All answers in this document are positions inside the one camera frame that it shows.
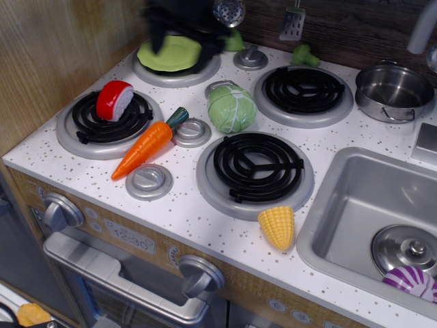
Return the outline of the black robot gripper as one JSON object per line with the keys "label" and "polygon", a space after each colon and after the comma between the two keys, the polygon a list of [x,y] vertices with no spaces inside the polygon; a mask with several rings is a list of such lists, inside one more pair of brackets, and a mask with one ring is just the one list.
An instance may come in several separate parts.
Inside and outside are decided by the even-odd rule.
{"label": "black robot gripper", "polygon": [[171,32],[195,36],[201,51],[194,73],[204,69],[209,61],[225,48],[230,28],[213,15],[214,1],[146,1],[142,16],[149,25],[152,51],[157,54],[164,38]]}

